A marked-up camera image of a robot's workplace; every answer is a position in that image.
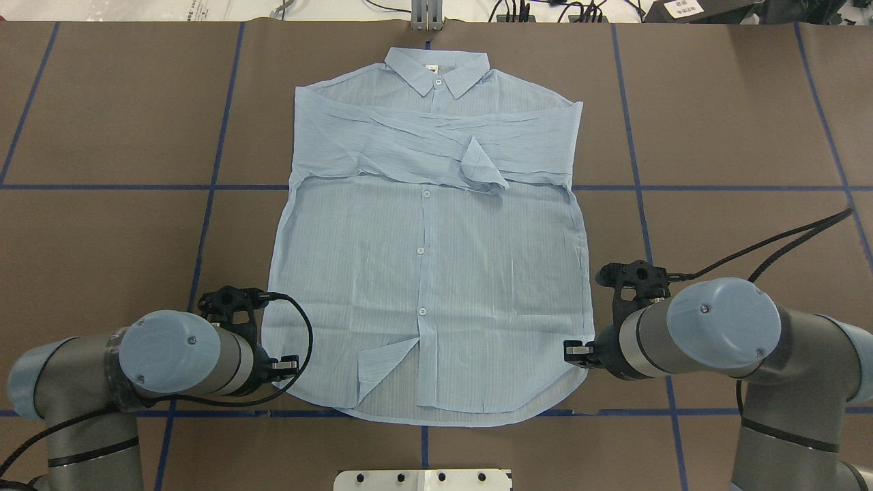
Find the blue tape line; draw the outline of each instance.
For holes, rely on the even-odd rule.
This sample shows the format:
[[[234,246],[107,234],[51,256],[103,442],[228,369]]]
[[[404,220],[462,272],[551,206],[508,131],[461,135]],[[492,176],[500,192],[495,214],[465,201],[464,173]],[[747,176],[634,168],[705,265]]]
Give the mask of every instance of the blue tape line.
[[[678,416],[739,416],[739,411],[732,407],[676,409]]]
[[[615,69],[618,72],[618,91],[622,96],[622,111],[624,112],[624,132],[628,137],[628,152],[630,153],[630,169],[634,173],[634,190],[636,191],[636,206],[640,214],[640,226],[643,228],[643,244],[646,248],[646,257],[652,262],[652,248],[649,241],[649,223],[646,221],[645,205],[643,204],[643,189],[640,183],[640,170],[636,165],[636,147],[634,146],[634,132],[630,127],[630,109],[628,108],[628,95],[624,87],[624,72],[622,70],[622,55],[618,47],[618,32],[615,24],[610,24],[612,31],[612,47],[615,54]]]
[[[430,442],[428,441],[428,427],[422,426],[422,469],[430,468]]]
[[[221,130],[218,133],[218,144],[216,147],[216,159],[212,166],[212,178],[210,180],[210,194],[206,198],[206,212],[203,214],[203,228],[200,230],[200,243],[197,246],[197,257],[194,264],[194,274],[191,278],[191,290],[188,297],[188,311],[194,311],[194,299],[197,294],[197,285],[200,282],[200,271],[203,263],[203,248],[206,244],[206,232],[210,227],[210,218],[212,215],[212,203],[215,200],[216,184],[218,181],[218,171],[221,168],[221,157],[224,150],[224,137],[227,133],[227,121],[230,118],[230,104],[233,101],[233,87],[237,79],[237,68],[239,67],[239,53],[243,47],[243,35],[245,33],[245,24],[239,23],[239,33],[237,34],[237,49],[233,55],[233,66],[230,69],[230,82],[227,87],[227,99],[224,102],[224,115],[221,121]],[[164,441],[161,448],[161,459],[158,463],[157,476],[155,477],[155,491],[161,491],[163,485],[164,469],[167,465],[167,455],[169,453],[170,436],[173,433],[173,420],[175,418],[175,401],[170,402],[169,412],[167,414],[167,426],[164,431]]]
[[[208,190],[208,184],[3,184],[4,190]]]
[[[618,30],[615,24],[609,25],[612,31],[612,46],[615,53],[615,69],[618,72],[618,90],[622,96],[622,111],[624,112],[624,129],[628,137],[628,151],[630,153],[630,168],[634,174],[634,188],[636,191],[636,206],[640,214],[640,226],[643,229],[643,245],[646,249],[646,259],[654,263],[652,259],[652,247],[649,237],[649,223],[646,221],[645,203],[643,201],[643,184],[640,180],[640,170],[636,162],[636,147],[634,146],[634,133],[630,126],[630,108],[628,95],[624,85],[624,71],[622,70],[621,48],[618,44]],[[688,476],[685,472],[685,457],[682,450],[682,435],[679,431],[679,417],[676,413],[676,399],[673,395],[673,381],[666,378],[667,400],[670,402],[670,422],[673,425],[673,440],[676,446],[676,462],[679,470],[679,482],[682,491],[688,491]]]
[[[170,401],[167,425],[164,426],[164,439],[161,443],[161,457],[158,459],[158,470],[155,475],[155,491],[161,491],[163,486],[163,475],[167,468],[167,457],[169,456],[169,441],[173,436],[173,411],[175,411],[175,401]]]
[[[206,191],[210,184],[0,184],[0,190],[171,190]],[[276,190],[287,191],[288,184],[216,184],[219,191]],[[635,191],[637,186],[625,184],[579,184],[574,191]],[[641,184],[643,191],[843,191],[842,186],[706,186],[675,184]],[[873,191],[873,186],[849,186],[852,191]]]
[[[840,154],[836,151],[836,144],[834,143],[834,136],[830,133],[830,125],[828,124],[828,118],[824,114],[824,108],[821,106],[821,100],[819,100],[818,90],[815,88],[815,81],[813,80],[812,70],[809,69],[809,60],[807,59],[807,49],[803,44],[803,36],[801,35],[801,25],[798,23],[794,23],[794,35],[797,37],[797,47],[801,51],[801,60],[803,61],[803,71],[807,75],[807,82],[809,82],[809,92],[813,95],[813,101],[815,102],[815,110],[818,111],[819,119],[821,120],[821,127],[824,129],[824,135],[828,139],[828,146],[830,147],[830,154],[834,157],[834,165],[836,166],[836,171],[840,175],[840,182],[842,183],[842,189],[846,193],[846,199],[849,201],[849,206],[853,209],[857,210],[855,207],[855,199],[852,197],[852,191],[849,187],[849,180],[846,178],[846,171],[842,167],[842,161],[840,160]],[[861,218],[858,216],[857,211],[853,213],[853,218],[855,219],[855,227],[858,230],[858,236],[861,238],[861,245],[864,250],[864,255],[867,257],[867,267],[870,269],[870,272],[873,273],[873,253],[870,252],[870,242],[867,240],[867,234],[864,233],[864,228],[861,225]]]
[[[688,491],[688,474],[685,471],[685,453],[682,449],[682,433],[679,431],[679,414],[676,408],[676,394],[673,392],[673,379],[666,377],[667,401],[670,403],[670,423],[673,426],[673,441],[676,445],[676,463],[679,467],[679,484],[682,491]]]
[[[276,191],[287,191],[288,184],[218,184],[216,186],[217,190],[276,190]]]
[[[669,409],[603,409],[595,416],[670,416],[671,414]]]
[[[239,67],[239,52],[243,47],[243,35],[245,24],[239,24],[237,34],[237,49],[233,57],[233,67],[230,69],[230,83],[227,87],[227,99],[224,102],[224,116],[221,120],[221,130],[218,132],[218,145],[216,147],[216,160],[212,166],[212,179],[210,181],[210,194],[206,198],[206,212],[203,214],[203,228],[200,232],[200,243],[197,245],[197,257],[194,264],[194,278],[191,281],[191,290],[188,297],[188,311],[194,311],[194,299],[197,295],[197,286],[200,282],[200,270],[203,265],[203,248],[206,246],[206,231],[209,230],[212,218],[212,204],[215,201],[218,171],[221,169],[221,157],[224,152],[224,137],[227,134],[227,121],[230,118],[230,104],[233,101],[233,87],[237,80],[237,68]]]
[[[536,418],[615,418],[615,417],[648,417],[648,416],[738,416],[739,411],[732,407],[706,407],[676,409],[603,409],[596,414],[574,412],[569,409],[555,409],[543,411]],[[846,414],[873,415],[873,406],[852,406],[846,408]],[[166,418],[169,411],[139,411],[137,418]],[[174,418],[351,418],[351,416],[334,410],[325,411],[225,411],[225,410],[201,410],[201,411],[176,411]],[[0,418],[18,418],[11,409],[0,410]]]
[[[3,184],[3,181],[6,180],[6,173],[9,172],[9,166],[12,164],[12,156],[15,154],[15,147],[18,146],[18,138],[21,137],[21,130],[24,129],[24,122],[27,121],[27,114],[31,111],[33,97],[37,94],[39,81],[43,78],[45,65],[49,61],[49,55],[52,54],[52,47],[54,47],[55,38],[58,37],[58,28],[60,28],[60,22],[56,22],[54,29],[52,29],[52,35],[49,37],[49,44],[46,45],[45,52],[43,53],[43,60],[39,62],[37,76],[33,79],[31,92],[27,94],[27,101],[24,103],[24,109],[21,111],[21,117],[18,119],[18,126],[15,127],[15,134],[12,135],[12,143],[10,143],[9,151],[6,153],[6,160],[3,162],[3,168],[0,169],[0,184]]]
[[[351,416],[335,409],[325,409],[323,411],[270,411],[270,418],[351,418]]]
[[[873,407],[869,407],[869,406],[847,407],[846,414],[873,414]]]

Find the white label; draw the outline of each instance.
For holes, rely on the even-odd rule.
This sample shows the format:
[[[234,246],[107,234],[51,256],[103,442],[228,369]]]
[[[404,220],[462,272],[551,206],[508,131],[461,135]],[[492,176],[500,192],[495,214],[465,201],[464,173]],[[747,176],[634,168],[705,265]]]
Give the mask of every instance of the white label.
[[[704,11],[698,0],[670,0],[664,2],[663,6],[673,18],[693,16]]]

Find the striped shirt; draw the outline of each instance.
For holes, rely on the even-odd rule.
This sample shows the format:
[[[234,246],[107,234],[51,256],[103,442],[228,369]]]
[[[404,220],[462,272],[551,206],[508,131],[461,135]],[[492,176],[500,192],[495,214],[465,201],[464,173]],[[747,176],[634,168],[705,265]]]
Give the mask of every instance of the striped shirt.
[[[270,289],[315,328],[291,393],[355,417],[492,426],[558,403],[594,338],[588,246],[570,190],[580,102],[487,55],[391,48],[298,87]],[[273,302],[263,343],[306,351]]]

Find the wire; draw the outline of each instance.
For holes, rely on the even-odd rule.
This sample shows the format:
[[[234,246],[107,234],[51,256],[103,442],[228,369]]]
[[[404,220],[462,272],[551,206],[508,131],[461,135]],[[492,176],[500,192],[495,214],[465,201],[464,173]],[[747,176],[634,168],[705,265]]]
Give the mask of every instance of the wire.
[[[508,0],[497,0],[497,2],[494,4],[494,8],[491,9],[491,15],[488,16],[488,22],[491,22],[491,20],[494,19],[494,12],[497,11],[497,8],[500,6],[501,3],[506,5],[506,22],[509,22],[509,1]]]
[[[298,370],[298,372],[294,375],[294,377],[292,377],[291,381],[289,381],[287,384],[283,385],[278,391],[273,392],[269,396],[266,396],[266,397],[263,397],[260,399],[255,399],[253,401],[243,401],[243,402],[214,401],[214,400],[206,399],[206,398],[186,396],[184,394],[174,394],[171,396],[163,396],[163,397],[159,397],[159,398],[144,399],[144,400],[148,403],[159,403],[161,401],[189,401],[192,403],[199,403],[199,404],[204,404],[204,405],[214,405],[217,407],[249,407],[249,406],[253,406],[253,405],[260,405],[260,404],[263,404],[266,402],[270,402],[273,399],[286,393],[288,391],[288,389],[291,389],[291,386],[294,385],[295,382],[297,382],[297,379],[299,379],[300,376],[303,375],[304,370],[306,370],[306,367],[309,366],[309,358],[311,358],[313,355],[313,325],[311,322],[309,322],[309,317],[306,316],[306,312],[303,311],[303,308],[300,306],[300,304],[298,304],[297,301],[295,301],[293,298],[291,298],[290,296],[288,296],[286,294],[278,294],[275,292],[267,292],[267,294],[269,294],[273,297],[272,300],[284,300],[284,301],[291,302],[291,304],[300,313],[300,317],[303,318],[303,322],[306,324],[306,331],[309,333],[309,343],[308,343],[308,346],[306,347],[306,358],[304,358],[303,364],[300,365],[300,370]]]
[[[579,7],[579,17],[582,17],[582,15],[585,13],[585,5],[582,5],[581,2],[570,2],[565,5],[564,10],[560,12],[560,15],[558,16],[558,22],[560,22],[564,18],[564,14],[567,13],[567,9],[573,6]]]
[[[783,232],[779,235],[775,235],[775,236],[771,237],[770,239],[759,242],[759,244],[766,245],[766,244],[773,242],[774,240],[782,239],[784,237],[787,237],[788,235],[793,235],[793,233],[799,233],[799,232],[806,231],[806,233],[804,233],[803,235],[801,235],[797,239],[792,240],[791,242],[780,247],[779,250],[777,250],[776,252],[767,256],[767,258],[764,259],[764,262],[762,262],[760,264],[760,266],[755,268],[755,271],[749,276],[749,281],[754,283],[758,278],[760,278],[760,276],[764,273],[764,271],[766,271],[766,269],[768,267],[772,266],[773,263],[776,262],[779,258],[781,258],[785,254],[791,252],[795,247],[799,246],[800,244],[803,244],[804,242],[815,237],[816,235],[826,231],[830,227],[842,222],[843,220],[848,218],[854,212],[855,211],[852,210],[851,208],[846,208],[845,210],[840,211],[839,213],[837,213],[835,215],[831,215],[830,217],[823,218],[821,220],[815,221],[815,222],[808,224],[808,225],[804,225],[802,227],[797,227],[796,229],[790,230],[788,232]],[[748,248],[748,249],[753,251],[754,249],[758,248],[756,246],[757,246],[757,244],[753,245],[752,246],[753,248]],[[739,415],[742,416],[743,410],[745,410],[745,407],[743,405],[743,381],[742,380],[737,380],[735,396],[737,399],[737,410],[739,411]]]
[[[37,491],[37,489],[30,484],[24,484],[23,482],[18,481],[4,481],[0,479],[0,488],[1,489],[16,489],[20,491]]]
[[[644,18],[646,16],[646,11],[643,10],[643,4],[640,0],[636,0],[636,4],[634,4],[631,0],[624,0],[624,2],[636,10],[636,14],[640,16],[640,24],[644,22]]]
[[[408,14],[412,13],[412,10],[396,9],[394,7],[386,7],[385,5],[379,5],[378,3],[374,2],[373,0],[364,0],[364,2],[369,3],[370,5],[373,5],[374,7],[379,7],[380,9],[390,10],[392,12],[406,12]]]
[[[831,215],[830,217],[822,218],[821,220],[816,220],[811,224],[802,225],[802,226],[799,226],[797,228],[791,229],[789,231],[785,231],[783,233],[774,235],[770,239],[761,240],[757,244],[750,245],[747,248],[743,249],[742,251],[735,252],[735,253],[731,254],[730,256],[727,256],[726,258],[720,259],[720,260],[712,263],[711,265],[701,269],[700,271],[698,271],[696,273],[691,273],[691,274],[670,273],[669,274],[670,283],[678,283],[680,281],[696,280],[697,278],[703,276],[704,274],[709,273],[713,269],[724,265],[724,263],[733,261],[734,259],[736,259],[740,256],[745,256],[746,254],[748,254],[752,251],[756,251],[763,246],[767,246],[768,244],[772,244],[773,242],[775,242],[777,240],[784,239],[785,237],[791,237],[792,235],[796,235],[800,232],[805,232],[807,230],[815,229],[816,227],[827,224],[831,220],[836,220],[833,224],[831,224],[831,225],[835,225],[835,224],[839,223],[841,220],[843,220],[844,218],[846,218],[847,216],[851,215],[852,212],[853,212],[853,210],[851,208],[847,208],[846,210],[840,211],[839,213],[836,213],[835,215]]]
[[[66,421],[57,423],[54,426],[49,426],[43,431],[33,435],[32,437],[28,438],[23,444],[18,446],[18,448],[16,448],[15,451],[12,452],[12,454],[10,454],[10,456],[3,461],[3,464],[0,464],[0,478],[2,478],[3,475],[6,474],[6,471],[8,471],[10,467],[12,467],[12,464],[15,463],[16,460],[18,460],[18,457],[21,457],[22,453],[26,452],[28,448],[33,446],[33,444],[37,443],[41,439],[51,435],[52,433],[59,432],[65,428],[81,423],[82,421],[91,418],[97,418],[98,416],[106,416],[107,414],[112,414],[113,412],[118,412],[118,408],[114,405],[109,405],[107,407],[104,407],[103,409],[98,409],[97,411],[86,412],[81,416],[69,418]],[[0,487],[23,489],[26,491],[34,490],[33,486],[17,481],[0,481]]]

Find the brown table surface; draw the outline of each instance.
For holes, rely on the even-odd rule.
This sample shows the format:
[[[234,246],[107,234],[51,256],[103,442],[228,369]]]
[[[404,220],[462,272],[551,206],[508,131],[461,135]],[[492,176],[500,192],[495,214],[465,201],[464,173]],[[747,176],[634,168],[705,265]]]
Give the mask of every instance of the brown table surface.
[[[696,271],[853,204],[855,218],[759,284],[788,307],[873,326],[870,28],[7,22],[0,390],[27,349],[185,310],[225,284],[264,287],[293,88],[425,43],[487,52],[585,101],[574,192],[593,270],[648,258]],[[769,252],[718,275],[745,277]],[[593,294],[602,328],[611,293]],[[10,409],[0,398],[3,456],[41,428]],[[873,405],[849,412],[842,458],[873,466]],[[545,415],[500,428],[375,424],[292,397],[252,411],[162,405],[140,427],[155,490],[329,490],[347,469],[501,467],[521,491],[707,491],[730,480],[739,417],[726,377],[598,371]],[[44,470],[36,446],[7,477]]]

